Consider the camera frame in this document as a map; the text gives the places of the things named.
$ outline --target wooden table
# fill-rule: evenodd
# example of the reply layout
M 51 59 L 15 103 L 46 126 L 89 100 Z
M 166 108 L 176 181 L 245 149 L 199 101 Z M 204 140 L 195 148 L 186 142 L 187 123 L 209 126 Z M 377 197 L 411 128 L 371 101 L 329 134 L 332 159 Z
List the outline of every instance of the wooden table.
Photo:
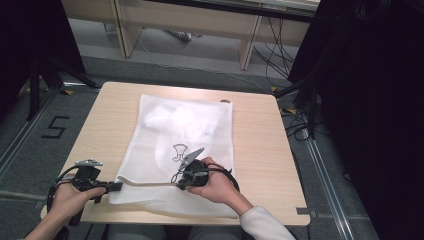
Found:
M 135 130 L 142 94 L 233 102 L 234 159 L 241 192 L 285 225 L 309 224 L 309 215 L 298 215 L 296 211 L 306 208 L 306 203 L 276 100 L 271 95 L 108 82 L 103 85 L 63 171 L 76 161 L 94 158 L 104 164 L 98 179 L 114 180 Z M 237 219 L 175 218 L 144 211 L 135 204 L 112 205 L 108 195 L 99 204 L 89 201 L 81 221 L 239 224 Z

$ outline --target white sleeve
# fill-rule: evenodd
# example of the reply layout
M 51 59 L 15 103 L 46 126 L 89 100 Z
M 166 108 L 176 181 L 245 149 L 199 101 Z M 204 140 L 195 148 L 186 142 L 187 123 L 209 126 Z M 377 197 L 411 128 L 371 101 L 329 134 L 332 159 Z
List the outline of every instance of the white sleeve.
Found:
M 255 240 L 295 240 L 287 228 L 263 207 L 253 207 L 243 214 L 240 225 Z

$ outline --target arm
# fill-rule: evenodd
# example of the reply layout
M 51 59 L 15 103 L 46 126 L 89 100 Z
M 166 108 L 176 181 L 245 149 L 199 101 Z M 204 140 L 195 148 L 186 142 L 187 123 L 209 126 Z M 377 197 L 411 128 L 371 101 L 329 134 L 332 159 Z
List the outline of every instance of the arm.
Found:
M 105 190 L 104 188 L 93 188 L 80 192 L 70 183 L 61 184 L 56 191 L 52 209 L 25 239 L 53 239 L 88 200 L 102 195 Z
M 205 164 L 215 163 L 208 157 Z M 289 231 L 265 208 L 254 207 L 247 198 L 234 188 L 232 182 L 220 172 L 209 172 L 209 181 L 203 187 L 187 187 L 187 191 L 200 195 L 215 203 L 224 203 L 239 216 L 241 227 L 257 240 L 294 240 Z

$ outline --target person's right hand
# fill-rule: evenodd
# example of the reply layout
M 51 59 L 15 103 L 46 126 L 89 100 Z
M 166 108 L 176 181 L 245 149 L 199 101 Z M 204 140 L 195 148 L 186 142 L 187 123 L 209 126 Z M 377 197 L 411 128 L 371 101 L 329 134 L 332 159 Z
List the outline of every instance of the person's right hand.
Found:
M 208 168 L 219 168 L 212 158 L 202 160 Z M 233 183 L 223 173 L 210 171 L 209 180 L 203 187 L 187 187 L 187 191 L 200 195 L 214 203 L 224 203 L 231 207 L 239 216 L 250 210 L 253 205 L 234 187 Z

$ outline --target mesh laundry bag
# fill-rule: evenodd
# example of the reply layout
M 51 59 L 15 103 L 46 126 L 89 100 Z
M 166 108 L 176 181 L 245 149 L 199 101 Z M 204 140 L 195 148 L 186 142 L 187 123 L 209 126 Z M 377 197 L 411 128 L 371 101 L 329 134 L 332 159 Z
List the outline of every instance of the mesh laundry bag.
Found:
M 184 156 L 201 147 L 205 150 L 197 159 L 211 156 L 233 169 L 234 175 L 232 110 L 232 103 L 143 95 L 137 126 L 116 178 L 125 181 L 120 192 L 110 193 L 110 203 L 138 203 L 143 209 L 170 215 L 236 218 L 228 206 L 175 186 L 137 186 L 170 183 Z

